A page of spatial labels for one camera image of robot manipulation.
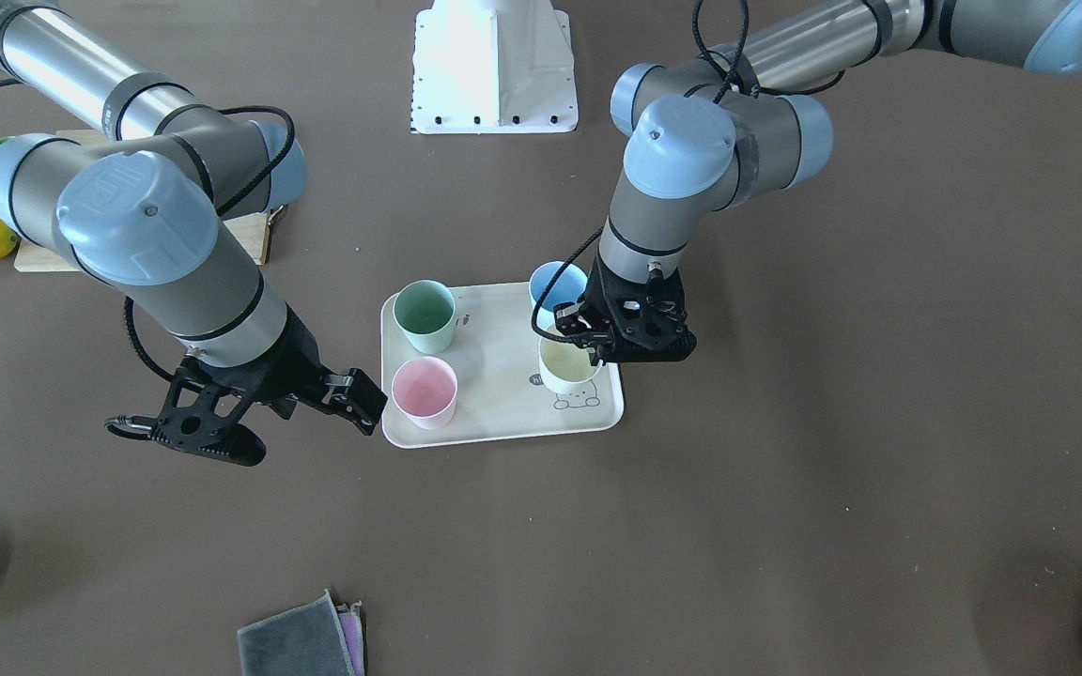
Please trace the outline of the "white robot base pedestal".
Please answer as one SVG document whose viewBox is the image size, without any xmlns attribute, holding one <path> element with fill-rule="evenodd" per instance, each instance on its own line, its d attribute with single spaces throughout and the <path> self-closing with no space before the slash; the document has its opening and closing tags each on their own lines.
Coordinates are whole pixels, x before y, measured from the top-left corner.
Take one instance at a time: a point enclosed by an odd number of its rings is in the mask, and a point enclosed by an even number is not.
<svg viewBox="0 0 1082 676">
<path fill-rule="evenodd" d="M 435 1 L 415 14 L 410 130 L 537 134 L 579 124 L 571 22 L 549 1 Z"/>
</svg>

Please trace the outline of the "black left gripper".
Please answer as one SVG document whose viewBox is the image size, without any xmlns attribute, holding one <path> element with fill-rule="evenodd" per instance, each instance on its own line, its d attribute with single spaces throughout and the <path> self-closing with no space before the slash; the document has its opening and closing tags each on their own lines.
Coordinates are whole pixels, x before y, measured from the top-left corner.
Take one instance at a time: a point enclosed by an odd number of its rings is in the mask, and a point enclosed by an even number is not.
<svg viewBox="0 0 1082 676">
<path fill-rule="evenodd" d="M 588 283 L 588 324 L 580 312 L 554 312 L 564 341 L 585 341 L 589 363 L 682 362 L 692 352 L 679 271 L 649 274 L 644 283 L 619 277 L 596 259 Z"/>
</svg>

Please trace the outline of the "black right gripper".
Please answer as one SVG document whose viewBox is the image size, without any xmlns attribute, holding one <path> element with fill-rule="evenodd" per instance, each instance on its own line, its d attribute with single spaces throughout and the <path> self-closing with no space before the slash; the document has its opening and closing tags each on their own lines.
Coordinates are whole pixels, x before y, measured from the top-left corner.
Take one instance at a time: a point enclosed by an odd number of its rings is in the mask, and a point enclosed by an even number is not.
<svg viewBox="0 0 1082 676">
<path fill-rule="evenodd" d="M 237 421 L 253 405 L 287 419 L 298 403 L 335 415 L 373 436 L 387 395 L 361 369 L 326 372 L 317 339 L 288 305 L 255 305 L 211 335 L 180 341 L 175 420 Z"/>
</svg>

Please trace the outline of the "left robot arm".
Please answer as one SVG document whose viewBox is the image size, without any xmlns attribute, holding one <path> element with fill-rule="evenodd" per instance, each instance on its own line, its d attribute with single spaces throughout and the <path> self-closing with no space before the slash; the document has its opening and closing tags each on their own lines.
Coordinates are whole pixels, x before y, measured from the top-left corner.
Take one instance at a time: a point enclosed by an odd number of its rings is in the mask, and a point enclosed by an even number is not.
<svg viewBox="0 0 1082 676">
<path fill-rule="evenodd" d="M 590 362 L 678 362 L 696 347 L 679 257 L 705 214 L 812 178 L 834 131 L 816 94 L 879 56 L 954 54 L 1029 72 L 1082 72 L 1082 1 L 826 1 L 734 44 L 667 68 L 639 64 L 615 83 L 626 154 L 609 213 L 592 236 L 582 295 L 533 332 Z"/>
</svg>

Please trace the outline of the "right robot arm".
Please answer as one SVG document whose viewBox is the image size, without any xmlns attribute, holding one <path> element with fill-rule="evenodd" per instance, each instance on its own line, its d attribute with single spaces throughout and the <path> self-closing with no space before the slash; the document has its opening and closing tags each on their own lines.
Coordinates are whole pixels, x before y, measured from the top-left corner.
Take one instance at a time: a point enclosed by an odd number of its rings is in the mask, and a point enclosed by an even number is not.
<svg viewBox="0 0 1082 676">
<path fill-rule="evenodd" d="M 296 405 L 372 434 L 386 398 L 317 343 L 265 279 L 228 218 L 292 204 L 306 184 L 295 124 L 279 108 L 215 110 L 90 34 L 54 1 L 0 1 L 0 72 L 98 127 L 82 145 L 32 133 L 0 145 L 0 218 L 116 288 L 186 352 L 151 421 L 119 428 L 188 450 L 243 432 L 253 405 Z"/>
</svg>

